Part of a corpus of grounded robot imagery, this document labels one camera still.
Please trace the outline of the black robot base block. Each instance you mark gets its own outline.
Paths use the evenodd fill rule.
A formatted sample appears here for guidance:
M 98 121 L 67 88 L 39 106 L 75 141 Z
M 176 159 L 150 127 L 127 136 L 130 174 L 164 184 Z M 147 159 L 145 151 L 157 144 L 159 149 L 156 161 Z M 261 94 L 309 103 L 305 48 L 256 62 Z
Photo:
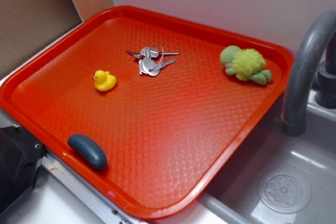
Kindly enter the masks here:
M 45 152 L 25 127 L 1 128 L 1 216 L 35 189 Z

